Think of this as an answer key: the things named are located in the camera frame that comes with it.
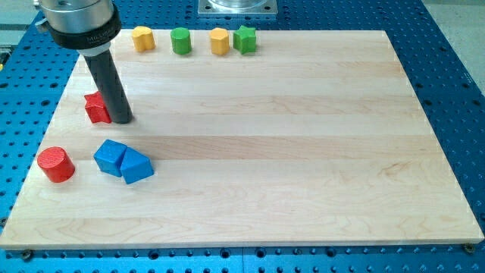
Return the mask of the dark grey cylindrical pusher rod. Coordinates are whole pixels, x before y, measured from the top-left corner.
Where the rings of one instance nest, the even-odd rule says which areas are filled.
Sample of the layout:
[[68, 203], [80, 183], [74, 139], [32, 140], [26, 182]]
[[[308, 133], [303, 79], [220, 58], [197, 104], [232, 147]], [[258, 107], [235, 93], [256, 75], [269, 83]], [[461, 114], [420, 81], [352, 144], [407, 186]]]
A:
[[129, 124], [133, 120], [133, 113], [111, 52], [106, 50], [95, 56], [85, 56], [84, 59], [111, 120], [117, 124]]

